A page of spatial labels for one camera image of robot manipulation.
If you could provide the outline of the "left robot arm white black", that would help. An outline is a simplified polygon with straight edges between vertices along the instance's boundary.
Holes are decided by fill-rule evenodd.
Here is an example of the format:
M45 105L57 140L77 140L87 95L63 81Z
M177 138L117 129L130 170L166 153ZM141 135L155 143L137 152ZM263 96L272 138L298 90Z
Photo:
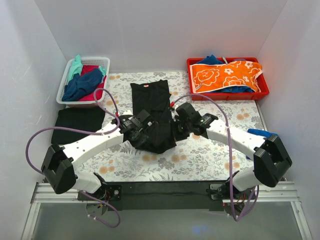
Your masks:
M85 191L95 200L101 200L108 193L107 183L98 173L82 173L77 169L90 158L123 142L142 145L157 126L158 123L147 111L142 110L137 115L127 111L94 135L64 146L51 145L47 149L41 172L56 194L78 190Z

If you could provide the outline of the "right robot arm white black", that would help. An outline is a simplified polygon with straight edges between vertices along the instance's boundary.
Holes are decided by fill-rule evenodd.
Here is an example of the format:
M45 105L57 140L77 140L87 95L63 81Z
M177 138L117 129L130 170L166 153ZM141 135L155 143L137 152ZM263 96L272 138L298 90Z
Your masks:
M253 161L253 166L234 173L227 181L209 192L220 198L237 199L245 191L258 185L274 188L293 162L279 136L254 135L226 123L210 113L201 115L186 102L174 111L172 122L174 137L185 140L190 134L218 141Z

